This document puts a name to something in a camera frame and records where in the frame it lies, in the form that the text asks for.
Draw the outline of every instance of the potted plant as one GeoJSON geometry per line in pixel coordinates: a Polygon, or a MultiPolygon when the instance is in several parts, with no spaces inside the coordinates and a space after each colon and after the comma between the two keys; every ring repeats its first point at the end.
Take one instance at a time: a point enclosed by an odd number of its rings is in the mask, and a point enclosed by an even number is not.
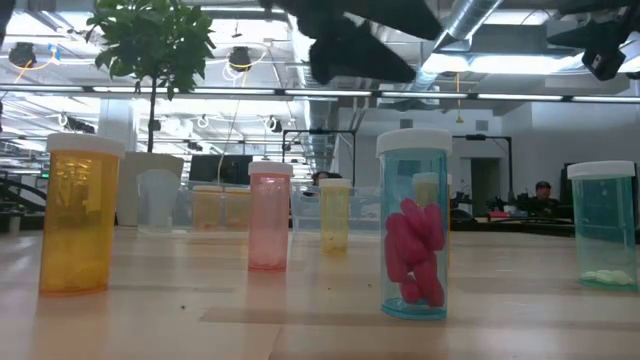
{"type": "Polygon", "coordinates": [[[153,152],[153,132],[159,128],[155,120],[156,96],[166,88],[172,100],[177,92],[190,92],[204,79],[206,59],[213,58],[215,45],[209,38],[212,20],[200,6],[189,7],[180,0],[98,0],[95,13],[87,20],[102,30],[103,50],[96,57],[98,68],[109,69],[114,76],[132,76],[140,93],[141,82],[151,80],[149,142],[153,152]]]}

